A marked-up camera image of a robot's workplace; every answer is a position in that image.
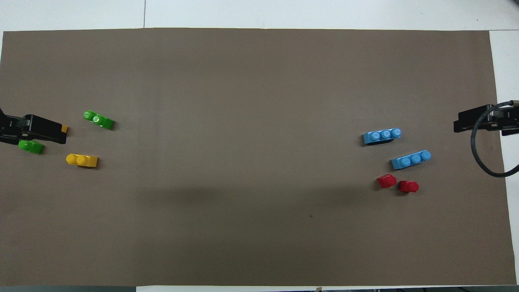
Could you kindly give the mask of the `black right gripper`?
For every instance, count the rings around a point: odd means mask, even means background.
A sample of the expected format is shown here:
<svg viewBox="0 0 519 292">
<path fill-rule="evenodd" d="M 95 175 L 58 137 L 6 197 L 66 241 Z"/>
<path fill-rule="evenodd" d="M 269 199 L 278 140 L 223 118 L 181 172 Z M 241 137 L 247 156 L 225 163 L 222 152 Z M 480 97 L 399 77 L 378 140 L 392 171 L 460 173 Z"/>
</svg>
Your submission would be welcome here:
<svg viewBox="0 0 519 292">
<path fill-rule="evenodd" d="M 482 105 L 473 109 L 468 109 L 458 113 L 458 120 L 453 122 L 453 132 L 461 133 L 472 131 L 475 128 L 477 119 L 493 105 Z M 502 136 L 515 135 L 519 133 L 519 108 L 503 107 L 493 111 L 493 119 L 484 118 L 478 126 L 478 130 L 501 131 Z"/>
</svg>

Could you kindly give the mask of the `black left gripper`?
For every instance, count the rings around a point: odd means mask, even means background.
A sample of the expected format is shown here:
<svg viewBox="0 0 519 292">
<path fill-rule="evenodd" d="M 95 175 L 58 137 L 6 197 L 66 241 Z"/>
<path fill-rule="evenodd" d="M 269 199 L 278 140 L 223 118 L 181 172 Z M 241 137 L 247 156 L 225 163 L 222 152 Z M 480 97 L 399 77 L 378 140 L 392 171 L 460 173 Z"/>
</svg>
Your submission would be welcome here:
<svg viewBox="0 0 519 292">
<path fill-rule="evenodd" d="M 26 122 L 27 132 L 22 132 Z M 0 109 L 0 142 L 17 145 L 20 140 L 43 140 L 56 144 L 66 144 L 67 133 L 62 131 L 62 124 L 37 115 L 17 117 L 6 115 Z"/>
</svg>

